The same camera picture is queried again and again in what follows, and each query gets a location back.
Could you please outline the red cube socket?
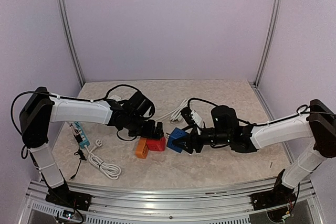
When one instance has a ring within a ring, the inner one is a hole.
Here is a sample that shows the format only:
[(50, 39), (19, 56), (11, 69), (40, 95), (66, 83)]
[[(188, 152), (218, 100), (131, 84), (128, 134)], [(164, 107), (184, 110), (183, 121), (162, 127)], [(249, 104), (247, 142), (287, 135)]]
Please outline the red cube socket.
[(150, 151), (162, 152), (166, 147), (166, 138), (163, 136), (160, 139), (146, 139), (146, 145)]

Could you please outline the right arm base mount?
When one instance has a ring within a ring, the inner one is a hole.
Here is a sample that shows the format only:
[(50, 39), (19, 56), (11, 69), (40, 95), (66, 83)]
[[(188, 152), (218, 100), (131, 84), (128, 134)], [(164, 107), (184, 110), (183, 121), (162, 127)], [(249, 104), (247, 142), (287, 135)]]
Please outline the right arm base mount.
[(273, 189), (254, 193), (250, 196), (254, 210), (271, 208), (296, 201), (294, 189), (290, 189), (282, 184), (284, 172), (285, 169), (279, 173)]

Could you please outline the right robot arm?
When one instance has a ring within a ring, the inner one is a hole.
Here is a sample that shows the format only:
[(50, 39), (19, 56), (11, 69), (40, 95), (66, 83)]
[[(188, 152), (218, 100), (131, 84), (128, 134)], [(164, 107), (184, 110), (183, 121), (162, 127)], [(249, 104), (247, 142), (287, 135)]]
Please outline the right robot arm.
[(213, 127), (201, 126), (190, 106), (183, 108), (181, 115), (188, 126), (180, 136), (173, 131), (169, 143), (190, 154), (200, 153), (205, 145), (228, 146), (246, 154), (277, 143), (311, 138), (305, 151), (278, 175), (268, 194), (273, 205), (281, 204), (305, 177), (326, 159), (335, 157), (335, 114), (318, 99), (298, 107), (290, 116), (261, 124), (239, 119), (236, 111), (226, 105), (215, 104), (211, 110)]

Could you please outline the white plug adapter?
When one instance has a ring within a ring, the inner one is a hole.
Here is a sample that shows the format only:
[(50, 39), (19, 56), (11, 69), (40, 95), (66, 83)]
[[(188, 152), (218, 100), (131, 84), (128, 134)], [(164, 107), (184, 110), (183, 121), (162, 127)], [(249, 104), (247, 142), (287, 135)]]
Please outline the white plug adapter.
[(115, 100), (115, 101), (121, 101), (121, 97), (118, 95), (111, 95), (109, 96), (109, 99)]

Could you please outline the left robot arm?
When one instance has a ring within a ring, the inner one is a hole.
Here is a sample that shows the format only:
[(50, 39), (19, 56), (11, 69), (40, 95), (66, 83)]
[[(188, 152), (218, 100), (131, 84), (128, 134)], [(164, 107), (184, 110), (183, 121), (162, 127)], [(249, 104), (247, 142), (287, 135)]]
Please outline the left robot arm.
[(152, 119), (154, 103), (139, 89), (131, 98), (120, 101), (109, 98), (107, 94), (95, 100), (64, 97), (49, 92), (45, 87), (28, 94), (30, 98), (14, 128), (37, 164), (48, 191), (64, 206), (73, 201), (74, 195), (48, 147), (50, 123), (87, 122), (114, 126), (118, 131), (128, 130), (128, 136), (133, 140), (137, 137), (160, 140), (163, 136), (162, 122)]

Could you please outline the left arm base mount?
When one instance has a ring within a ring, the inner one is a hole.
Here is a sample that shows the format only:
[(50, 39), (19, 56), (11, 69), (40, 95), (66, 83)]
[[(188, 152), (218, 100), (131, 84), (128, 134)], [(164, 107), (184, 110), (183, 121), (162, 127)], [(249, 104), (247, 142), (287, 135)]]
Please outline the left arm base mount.
[(71, 191), (66, 184), (48, 189), (45, 200), (55, 205), (88, 211), (92, 196), (86, 193)]

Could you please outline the orange USB socket block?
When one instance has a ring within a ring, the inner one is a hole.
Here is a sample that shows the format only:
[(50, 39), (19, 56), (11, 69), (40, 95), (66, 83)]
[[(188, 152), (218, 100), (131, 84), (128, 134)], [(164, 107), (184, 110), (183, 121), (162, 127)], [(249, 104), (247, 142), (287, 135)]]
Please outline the orange USB socket block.
[(147, 139), (141, 137), (138, 141), (136, 150), (135, 150), (135, 155), (137, 158), (141, 158), (141, 159), (146, 159), (149, 149), (148, 146), (146, 144)]

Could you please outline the blue cube socket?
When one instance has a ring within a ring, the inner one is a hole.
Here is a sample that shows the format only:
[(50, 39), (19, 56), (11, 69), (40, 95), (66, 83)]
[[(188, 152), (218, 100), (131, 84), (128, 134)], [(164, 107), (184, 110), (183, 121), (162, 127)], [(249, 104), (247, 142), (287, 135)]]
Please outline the blue cube socket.
[(182, 152), (182, 148), (176, 146), (173, 144), (173, 141), (174, 140), (177, 140), (177, 139), (180, 139), (182, 137), (185, 137), (187, 136), (187, 133), (179, 128), (175, 128), (169, 135), (168, 137), (168, 141), (167, 141), (167, 144), (166, 144), (166, 147), (177, 152), (177, 153), (181, 153)]

